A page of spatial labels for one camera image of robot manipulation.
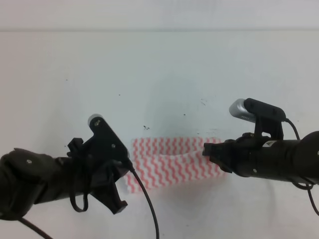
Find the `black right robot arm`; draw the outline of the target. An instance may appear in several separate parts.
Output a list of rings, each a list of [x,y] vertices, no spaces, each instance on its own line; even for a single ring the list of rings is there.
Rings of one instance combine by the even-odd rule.
[[[237,140],[205,143],[202,152],[227,173],[293,183],[319,183],[319,133],[279,140],[245,133]]]

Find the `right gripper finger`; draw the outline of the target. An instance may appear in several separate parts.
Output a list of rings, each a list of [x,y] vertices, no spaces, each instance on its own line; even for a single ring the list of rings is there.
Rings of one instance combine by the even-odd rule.
[[[203,156],[221,156],[224,151],[224,143],[205,143],[203,145]]]
[[[218,165],[218,167],[226,172],[226,173],[232,173],[232,170],[219,158],[219,157],[215,157],[215,156],[210,156],[209,157],[209,161]]]

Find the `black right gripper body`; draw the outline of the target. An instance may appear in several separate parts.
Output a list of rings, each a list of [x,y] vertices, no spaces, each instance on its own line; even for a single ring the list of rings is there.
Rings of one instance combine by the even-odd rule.
[[[244,133],[238,139],[223,142],[221,169],[227,173],[243,174],[240,165],[248,158],[248,149],[252,146],[253,133]]]

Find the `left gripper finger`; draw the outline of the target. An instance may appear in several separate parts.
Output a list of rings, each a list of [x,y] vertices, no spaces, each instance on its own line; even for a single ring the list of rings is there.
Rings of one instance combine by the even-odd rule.
[[[128,205],[126,201],[120,199],[115,183],[97,188],[96,199],[106,206],[114,215],[122,212]]]

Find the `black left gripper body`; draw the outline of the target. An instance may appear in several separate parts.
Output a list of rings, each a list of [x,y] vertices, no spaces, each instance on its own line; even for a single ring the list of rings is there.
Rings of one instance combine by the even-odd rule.
[[[67,155],[75,163],[78,163],[81,172],[86,177],[86,192],[89,192],[96,198],[96,189],[101,186],[107,186],[110,183],[116,183],[125,175],[125,164],[117,161],[102,161],[94,157],[91,152],[91,140],[83,141],[81,138],[72,139],[69,144]]]

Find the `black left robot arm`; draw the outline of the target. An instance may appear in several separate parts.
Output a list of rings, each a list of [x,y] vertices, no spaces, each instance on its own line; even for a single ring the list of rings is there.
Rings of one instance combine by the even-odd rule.
[[[72,208],[88,210],[88,196],[113,214],[128,204],[120,199],[116,181],[127,170],[115,162],[110,146],[75,138],[66,157],[53,158],[16,148],[0,159],[0,218],[15,221],[33,205],[68,198]]]

